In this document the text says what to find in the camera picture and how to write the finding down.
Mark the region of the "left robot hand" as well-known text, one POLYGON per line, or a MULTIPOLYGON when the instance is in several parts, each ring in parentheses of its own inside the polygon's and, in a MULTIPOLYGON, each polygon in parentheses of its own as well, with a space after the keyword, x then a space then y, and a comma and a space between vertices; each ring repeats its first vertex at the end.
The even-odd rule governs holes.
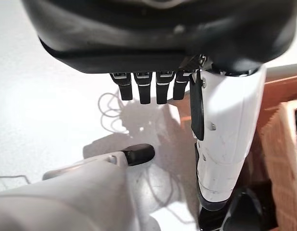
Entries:
POLYGON ((184 98, 191 129, 202 230, 265 231, 272 196, 236 186, 263 96, 264 64, 290 47, 297 0, 25 0, 44 49, 83 73, 110 74, 124 101, 184 98))

